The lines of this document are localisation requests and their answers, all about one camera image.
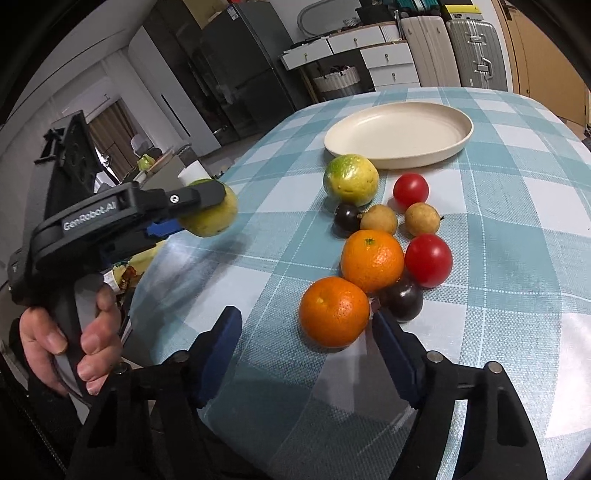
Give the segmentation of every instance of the fingernail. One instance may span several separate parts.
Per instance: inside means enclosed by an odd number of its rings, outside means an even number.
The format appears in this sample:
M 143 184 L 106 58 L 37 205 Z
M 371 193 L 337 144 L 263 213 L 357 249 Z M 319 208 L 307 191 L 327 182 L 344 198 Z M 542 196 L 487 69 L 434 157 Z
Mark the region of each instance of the fingernail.
M 98 395 L 100 392 L 100 387 L 97 387 L 96 385 L 91 385 L 90 387 L 87 387 L 87 390 L 90 395 Z
M 54 355 L 61 355 L 68 347 L 68 341 L 66 340 L 66 337 L 59 331 L 49 333 L 47 335 L 47 343 L 49 343 L 49 346 L 51 347 L 51 353 Z
M 95 333 L 86 336 L 82 339 L 82 349 L 88 355 L 94 355 L 99 352 L 100 340 L 99 336 Z
M 88 382 L 92 379 L 93 368 L 89 364 L 80 363 L 78 364 L 78 375 L 83 381 Z

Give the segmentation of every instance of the plate rim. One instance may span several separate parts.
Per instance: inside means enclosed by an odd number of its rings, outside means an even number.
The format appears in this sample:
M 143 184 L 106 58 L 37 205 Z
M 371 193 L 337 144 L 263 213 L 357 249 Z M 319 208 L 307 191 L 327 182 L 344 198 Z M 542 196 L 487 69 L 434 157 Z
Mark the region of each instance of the plate rim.
M 336 122 L 332 127 L 330 127 L 327 132 L 324 135 L 324 148 L 326 150 L 328 150 L 332 155 L 336 156 L 340 156 L 340 155 L 346 155 L 346 153 L 341 153 L 341 154 L 337 154 L 335 153 L 333 150 L 331 150 L 327 145 L 326 145 L 326 137 L 328 137 L 329 133 L 331 130 L 335 129 L 340 123 L 344 122 L 345 120 L 350 119 L 352 116 L 355 115 L 360 115 L 363 112 L 366 112 L 368 110 L 372 110 L 372 109 L 377 109 L 377 108 L 381 108 L 384 106 L 389 106 L 389 105 L 434 105 L 436 106 L 436 108 L 439 107 L 444 107 L 445 109 L 451 109 L 451 110 L 455 110 L 456 112 L 459 112 L 462 116 L 464 116 L 465 118 L 468 119 L 468 121 L 470 122 L 470 131 L 468 132 L 468 134 L 462 138 L 459 142 L 456 142 L 454 144 L 449 145 L 448 147 L 445 148 L 440 148 L 439 150 L 433 150 L 433 151 L 429 151 L 429 152 L 424 152 L 424 153 L 420 153 L 417 155 L 411 155 L 411 156 L 405 156 L 405 157 L 372 157 L 369 158 L 370 161 L 388 161 L 388 160 L 412 160 L 413 158 L 421 158 L 424 157 L 425 155 L 436 155 L 438 153 L 442 153 L 446 150 L 453 150 L 455 148 L 457 148 L 458 146 L 467 143 L 471 137 L 472 134 L 474 133 L 474 122 L 472 121 L 472 119 L 466 115 L 464 112 L 462 112 L 459 108 L 455 108 L 449 105 L 443 105 L 442 103 L 435 103 L 435 102 L 417 102 L 417 101 L 410 101 L 410 102 L 406 102 L 406 101 L 401 101 L 401 102 L 389 102 L 389 103 L 383 103 L 382 105 L 374 105 L 368 108 L 364 108 L 362 110 L 359 110 L 358 112 L 354 112 L 350 115 L 347 115 L 345 118 L 342 118 L 341 120 L 339 120 L 338 122 Z

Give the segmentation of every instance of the checkered tablecloth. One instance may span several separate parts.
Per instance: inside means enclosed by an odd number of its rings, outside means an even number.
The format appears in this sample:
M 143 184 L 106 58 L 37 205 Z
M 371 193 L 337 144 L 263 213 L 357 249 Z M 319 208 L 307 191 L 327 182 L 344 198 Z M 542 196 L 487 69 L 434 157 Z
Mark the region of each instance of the checkered tablecloth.
M 339 353 L 318 353 L 300 338 L 297 309 L 310 283 L 337 274 L 343 246 L 322 187 L 326 131 L 361 109 L 405 100 L 459 108 L 475 130 L 460 154 L 419 170 L 428 202 L 445 216 L 439 235 L 454 267 L 404 328 L 452 361 L 499 361 L 548 477 L 561 480 L 591 440 L 591 153 L 518 95 L 390 90 L 287 118 L 223 176 L 239 197 L 235 224 L 210 239 L 179 233 L 158 254 L 135 296 L 126 354 L 160 362 L 235 305 L 243 334 L 202 412 L 210 428 L 275 478 L 387 478 L 414 416 L 371 332 Z M 375 202 L 391 198 L 399 174 L 380 172 Z M 458 402 L 441 479 L 452 477 L 465 407 Z

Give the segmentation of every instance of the dark purple fruit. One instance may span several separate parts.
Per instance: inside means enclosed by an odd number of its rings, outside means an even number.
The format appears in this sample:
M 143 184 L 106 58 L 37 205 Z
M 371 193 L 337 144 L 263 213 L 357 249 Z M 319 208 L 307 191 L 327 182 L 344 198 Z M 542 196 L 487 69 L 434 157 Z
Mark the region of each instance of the dark purple fruit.
M 341 203 L 335 211 L 335 224 L 346 232 L 356 232 L 361 228 L 361 213 L 351 203 Z
M 380 290 L 378 298 L 380 306 L 387 307 L 399 322 L 409 322 L 423 308 L 423 289 L 407 274 Z

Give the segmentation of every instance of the orange fruit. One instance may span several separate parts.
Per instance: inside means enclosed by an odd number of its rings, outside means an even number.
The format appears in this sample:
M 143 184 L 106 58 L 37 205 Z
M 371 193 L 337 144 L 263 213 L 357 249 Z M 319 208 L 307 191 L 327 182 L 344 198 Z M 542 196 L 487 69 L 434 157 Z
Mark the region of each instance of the orange fruit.
M 364 292 L 377 292 L 400 278 L 404 252 L 388 232 L 359 230 L 345 242 L 340 269 L 346 280 Z
M 369 300 L 365 293 L 340 277 L 314 282 L 301 298 L 302 330 L 327 348 L 341 348 L 353 343 L 368 320 Z

